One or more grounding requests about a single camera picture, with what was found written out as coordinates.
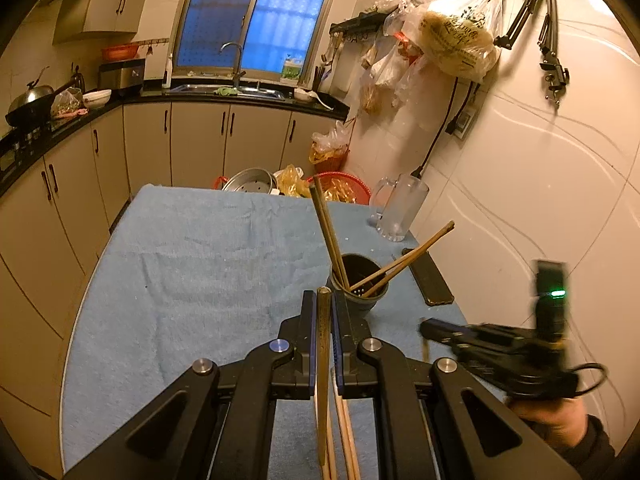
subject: person's hand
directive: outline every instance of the person's hand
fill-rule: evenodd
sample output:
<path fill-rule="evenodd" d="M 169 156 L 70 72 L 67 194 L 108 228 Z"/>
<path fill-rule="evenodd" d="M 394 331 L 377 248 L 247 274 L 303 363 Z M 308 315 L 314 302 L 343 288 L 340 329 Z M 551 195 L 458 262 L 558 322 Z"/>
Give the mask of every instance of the person's hand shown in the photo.
<path fill-rule="evenodd" d="M 580 444 L 587 433 L 587 410 L 581 399 L 510 400 L 517 416 L 546 426 L 545 442 L 555 450 Z"/>

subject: kitchen cabinet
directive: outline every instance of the kitchen cabinet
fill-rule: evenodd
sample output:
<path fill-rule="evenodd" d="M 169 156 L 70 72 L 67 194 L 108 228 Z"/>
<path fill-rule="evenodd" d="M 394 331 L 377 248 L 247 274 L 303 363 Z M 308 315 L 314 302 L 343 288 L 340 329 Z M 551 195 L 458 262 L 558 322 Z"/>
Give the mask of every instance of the kitchen cabinet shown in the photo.
<path fill-rule="evenodd" d="M 223 174 L 229 105 L 173 103 L 171 174 L 174 186 L 210 188 Z"/>
<path fill-rule="evenodd" d="M 335 127 L 335 119 L 293 112 L 289 121 L 289 134 L 284 142 L 280 169 L 293 164 L 297 168 L 302 168 L 305 176 L 313 175 L 316 170 L 309 162 L 309 151 L 313 143 L 311 135 L 314 132 L 326 134 L 333 127 Z"/>
<path fill-rule="evenodd" d="M 0 419 L 31 465 L 55 478 L 62 476 L 55 418 L 34 410 L 0 388 Z"/>
<path fill-rule="evenodd" d="M 0 260 L 0 386 L 47 415 L 57 409 L 55 375 L 62 338 Z M 30 364 L 37 363 L 37 373 Z"/>
<path fill-rule="evenodd" d="M 91 121 L 91 130 L 98 184 L 111 226 L 129 199 L 122 107 Z"/>
<path fill-rule="evenodd" d="M 124 145 L 132 196 L 145 184 L 171 186 L 171 103 L 124 107 Z"/>
<path fill-rule="evenodd" d="M 137 32 L 145 0 L 62 0 L 54 43 Z"/>
<path fill-rule="evenodd" d="M 60 220 L 86 274 L 94 271 L 110 236 L 91 134 L 91 127 L 84 126 L 44 156 Z"/>
<path fill-rule="evenodd" d="M 0 256 L 38 313 L 63 336 L 73 323 L 84 273 L 53 193 L 40 159 L 0 198 Z"/>
<path fill-rule="evenodd" d="M 240 105 L 232 105 L 230 112 L 225 176 L 247 168 L 278 171 L 291 112 Z"/>

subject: black cup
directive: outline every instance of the black cup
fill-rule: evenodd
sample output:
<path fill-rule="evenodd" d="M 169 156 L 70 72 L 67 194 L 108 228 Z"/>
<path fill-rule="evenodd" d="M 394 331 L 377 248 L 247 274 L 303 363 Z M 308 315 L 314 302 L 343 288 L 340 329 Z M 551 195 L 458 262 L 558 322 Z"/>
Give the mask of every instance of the black cup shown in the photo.
<path fill-rule="evenodd" d="M 343 254 L 342 261 L 344 263 L 344 269 L 347 271 L 347 279 L 350 284 L 358 283 L 367 276 L 372 275 L 374 272 L 378 272 L 382 268 L 376 262 L 366 256 L 362 256 L 361 254 Z M 365 283 L 361 287 L 361 290 L 369 290 L 385 276 L 386 274 L 380 274 L 377 278 Z M 386 294 L 389 288 L 389 284 L 387 283 L 375 294 L 375 296 L 371 296 L 370 298 L 361 298 L 353 292 L 345 290 L 344 287 L 338 283 L 337 275 L 333 267 L 331 274 L 326 281 L 326 286 L 332 290 L 343 291 L 349 312 L 360 316 L 364 316 L 369 310 L 371 310 L 376 302 Z"/>

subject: table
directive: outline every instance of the table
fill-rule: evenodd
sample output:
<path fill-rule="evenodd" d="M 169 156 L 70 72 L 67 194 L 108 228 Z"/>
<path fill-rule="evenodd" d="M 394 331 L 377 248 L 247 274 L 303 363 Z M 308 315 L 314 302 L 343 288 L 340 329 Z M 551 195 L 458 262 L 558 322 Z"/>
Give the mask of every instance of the table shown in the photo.
<path fill-rule="evenodd" d="M 381 265 L 417 245 L 382 238 L 366 206 L 330 203 L 343 253 Z M 324 285 L 329 259 L 311 200 L 145 186 L 111 237 L 71 341 L 62 396 L 68 470 L 199 357 L 223 365 L 274 338 Z M 457 305 L 429 308 L 409 271 L 367 315 L 372 334 L 420 358 L 421 317 L 464 323 Z M 431 344 L 432 359 L 449 355 Z M 377 477 L 371 400 L 350 400 L 363 479 Z M 344 462 L 334 419 L 338 469 Z M 279 401 L 270 478 L 319 478 L 313 402 Z"/>

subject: silver bolt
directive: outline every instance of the silver bolt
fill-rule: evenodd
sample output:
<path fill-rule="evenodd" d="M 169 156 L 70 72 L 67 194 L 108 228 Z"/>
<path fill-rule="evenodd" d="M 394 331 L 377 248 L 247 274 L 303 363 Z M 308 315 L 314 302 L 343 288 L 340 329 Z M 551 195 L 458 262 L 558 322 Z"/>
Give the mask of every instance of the silver bolt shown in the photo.
<path fill-rule="evenodd" d="M 438 359 L 438 369 L 446 374 L 450 374 L 458 369 L 458 363 L 448 357 Z"/>
<path fill-rule="evenodd" d="M 377 352 L 382 348 L 382 343 L 375 337 L 369 337 L 362 342 L 362 347 L 368 352 Z"/>
<path fill-rule="evenodd" d="M 269 343 L 269 350 L 281 354 L 289 350 L 289 341 L 286 339 L 274 339 Z"/>
<path fill-rule="evenodd" d="M 193 362 L 191 369 L 198 375 L 209 375 L 213 370 L 213 361 L 205 357 L 201 357 Z"/>

